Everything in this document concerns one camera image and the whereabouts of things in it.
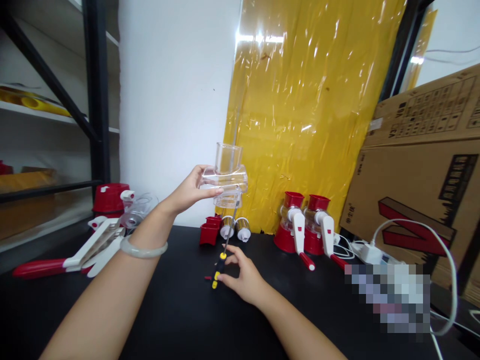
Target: yellow plastic sheet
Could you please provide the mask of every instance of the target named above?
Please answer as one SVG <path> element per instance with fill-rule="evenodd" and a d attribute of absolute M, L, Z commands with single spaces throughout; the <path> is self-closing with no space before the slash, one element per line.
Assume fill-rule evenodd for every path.
<path fill-rule="evenodd" d="M 339 222 L 405 5 L 243 2 L 224 142 L 244 148 L 253 232 L 277 230 L 285 191 L 330 198 Z"/>

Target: bracelet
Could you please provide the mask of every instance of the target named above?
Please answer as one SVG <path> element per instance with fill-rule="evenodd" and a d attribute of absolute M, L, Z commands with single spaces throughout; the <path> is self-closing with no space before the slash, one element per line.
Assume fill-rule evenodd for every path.
<path fill-rule="evenodd" d="M 126 254 L 130 255 L 131 257 L 134 257 L 134 258 L 139 258 L 139 259 L 156 258 L 156 257 L 159 257 L 160 255 L 162 255 L 164 252 L 166 252 L 168 247 L 169 247 L 169 243 L 166 242 L 165 245 L 163 245 L 162 247 L 159 247 L 159 248 L 156 248 L 156 249 L 153 249 L 153 250 L 139 249 L 138 247 L 133 246 L 129 242 L 129 237 L 130 236 L 126 236 L 121 240 L 120 249 L 124 253 L 126 253 Z"/>

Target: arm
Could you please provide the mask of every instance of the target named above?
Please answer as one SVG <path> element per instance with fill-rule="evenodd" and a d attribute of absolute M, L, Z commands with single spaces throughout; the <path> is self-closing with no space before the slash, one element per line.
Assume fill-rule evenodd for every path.
<path fill-rule="evenodd" d="M 345 359 L 315 325 L 262 278 L 240 248 L 228 245 L 227 249 L 233 255 L 226 259 L 225 265 L 238 264 L 240 277 L 221 274 L 218 279 L 265 315 L 290 360 Z"/>
<path fill-rule="evenodd" d="M 197 165 L 157 205 L 130 237 L 132 245 L 162 247 L 179 213 L 221 193 L 197 189 L 204 168 Z M 139 259 L 118 251 L 73 305 L 40 359 L 118 359 L 159 259 Z"/>

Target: screwdriver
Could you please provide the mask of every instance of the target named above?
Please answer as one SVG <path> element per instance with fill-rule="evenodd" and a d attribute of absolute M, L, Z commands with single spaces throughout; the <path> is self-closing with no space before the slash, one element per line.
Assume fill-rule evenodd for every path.
<path fill-rule="evenodd" d="M 234 230 L 235 226 L 235 215 L 237 215 L 237 209 L 239 208 L 239 203 L 240 199 L 238 198 L 235 204 L 235 210 L 233 211 L 233 217 L 231 218 L 231 225 L 230 225 L 230 230 L 228 230 L 228 236 L 226 238 L 225 242 L 225 248 L 223 249 L 223 252 L 220 254 L 220 259 L 217 261 L 216 266 L 215 266 L 215 271 L 213 272 L 213 275 L 211 276 L 211 288 L 216 289 L 219 282 L 218 282 L 218 276 L 224 272 L 225 269 L 225 260 L 227 259 L 227 245 L 229 244 L 230 240 L 230 235 L 232 234 L 232 231 Z"/>

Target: black table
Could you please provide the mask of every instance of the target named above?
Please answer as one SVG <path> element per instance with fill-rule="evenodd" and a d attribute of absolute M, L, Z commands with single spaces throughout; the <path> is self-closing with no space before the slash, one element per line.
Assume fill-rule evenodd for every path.
<path fill-rule="evenodd" d="M 88 236 L 76 234 L 41 258 L 68 257 Z M 261 312 L 223 284 L 210 289 L 204 276 L 211 275 L 221 242 L 200 247 L 199 238 L 198 228 L 173 227 L 121 359 L 286 359 Z M 430 336 L 417 343 L 404 335 L 380 333 L 372 306 L 352 295 L 343 272 L 326 256 L 312 256 L 316 270 L 310 272 L 298 256 L 280 251 L 270 235 L 253 234 L 248 243 L 232 238 L 231 243 L 347 358 L 437 358 Z M 237 276 L 239 270 L 232 265 L 226 272 Z M 80 273 L 35 280 L 15 279 L 10 272 L 0 276 L 0 358 L 38 358 L 90 281 Z M 453 336 L 440 338 L 439 344 L 445 360 L 476 359 Z"/>

